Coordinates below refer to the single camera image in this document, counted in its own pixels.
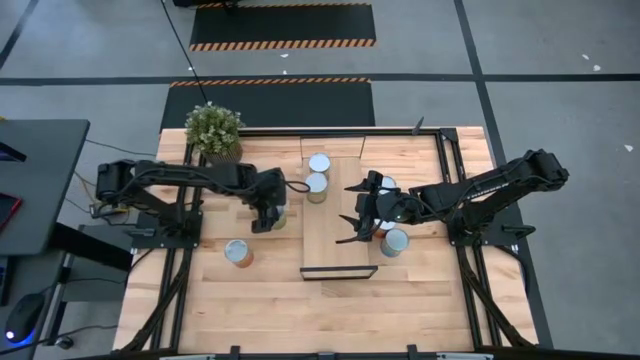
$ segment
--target potted plant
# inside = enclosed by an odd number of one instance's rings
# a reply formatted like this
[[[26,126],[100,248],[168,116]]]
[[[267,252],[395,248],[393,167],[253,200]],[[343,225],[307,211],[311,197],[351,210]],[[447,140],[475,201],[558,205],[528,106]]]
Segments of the potted plant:
[[[212,105],[196,106],[187,114],[187,143],[195,145],[212,164],[240,162],[240,113]]]

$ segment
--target red object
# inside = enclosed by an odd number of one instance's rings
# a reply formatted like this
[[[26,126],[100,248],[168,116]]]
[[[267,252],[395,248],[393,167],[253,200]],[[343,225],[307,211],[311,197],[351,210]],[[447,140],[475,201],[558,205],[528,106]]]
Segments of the red object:
[[[11,217],[18,211],[21,204],[22,199],[0,193],[0,230],[2,230]]]

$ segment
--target blue light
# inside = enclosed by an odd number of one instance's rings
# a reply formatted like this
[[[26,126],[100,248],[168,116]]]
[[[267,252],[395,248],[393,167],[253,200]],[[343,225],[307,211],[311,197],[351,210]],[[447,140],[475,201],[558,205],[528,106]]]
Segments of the blue light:
[[[26,339],[24,339],[24,340],[22,340],[20,342],[17,342],[17,343],[14,343],[14,342],[11,342],[11,341],[7,341],[7,344],[9,345],[9,347],[20,347],[20,346],[29,345],[29,344],[31,344],[33,342],[33,338],[35,337],[35,335],[36,335],[36,329],[33,329],[31,331],[31,334],[29,334],[29,336],[27,336]]]

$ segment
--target can lid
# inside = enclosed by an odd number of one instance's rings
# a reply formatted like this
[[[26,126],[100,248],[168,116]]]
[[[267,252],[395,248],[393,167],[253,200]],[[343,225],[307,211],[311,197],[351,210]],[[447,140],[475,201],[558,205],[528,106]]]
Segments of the can lid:
[[[374,219],[373,222],[375,222],[376,226],[378,226],[378,223],[380,223],[380,219]],[[394,223],[393,221],[383,221],[382,225],[380,225],[380,229],[391,230],[394,226],[396,226],[396,223]]]
[[[393,180],[393,178],[391,176],[385,176],[382,178],[382,187],[386,187],[386,188],[394,188],[396,187],[396,182],[395,180]],[[389,190],[380,190],[378,191],[378,194],[383,195],[388,193]]]
[[[409,246],[409,235],[400,229],[391,229],[385,236],[385,242],[394,251],[402,251]]]
[[[249,246],[244,240],[231,240],[224,247],[224,255],[234,263],[244,260],[247,254],[249,254]]]
[[[313,173],[307,176],[305,183],[309,185],[312,193],[320,193],[327,189],[327,177],[322,173]]]
[[[309,168],[315,172],[325,172],[329,170],[329,166],[331,166],[331,160],[327,154],[315,153],[309,158]]]

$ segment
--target green plant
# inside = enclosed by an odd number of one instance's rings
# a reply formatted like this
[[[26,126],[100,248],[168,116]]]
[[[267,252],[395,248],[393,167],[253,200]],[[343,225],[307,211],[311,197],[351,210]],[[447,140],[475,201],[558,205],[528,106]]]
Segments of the green plant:
[[[187,114],[187,143],[204,154],[228,154],[240,144],[240,113],[212,105],[197,106]]]

